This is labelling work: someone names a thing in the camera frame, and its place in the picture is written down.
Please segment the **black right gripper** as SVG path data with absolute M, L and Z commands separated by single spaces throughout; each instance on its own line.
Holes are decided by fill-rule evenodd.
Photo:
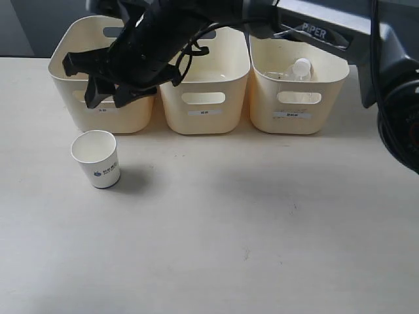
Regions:
M 209 24 L 205 1 L 87 1 L 90 12 L 119 18 L 124 27 L 108 48 L 68 52 L 65 74 L 88 75 L 84 100 L 95 109 L 113 96 L 116 108 L 155 96 L 157 86 L 178 79 L 170 60 Z

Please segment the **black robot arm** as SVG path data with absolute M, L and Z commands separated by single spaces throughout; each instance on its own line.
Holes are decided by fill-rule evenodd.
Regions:
M 69 52 L 67 76 L 85 73 L 86 106 L 113 97 L 117 107 L 185 78 L 185 56 L 205 56 L 205 34 L 231 27 L 258 39 L 308 43 L 358 70 L 364 107 L 390 154 L 418 171 L 418 8 L 382 1 L 88 1 L 90 12 L 123 21 L 108 47 Z

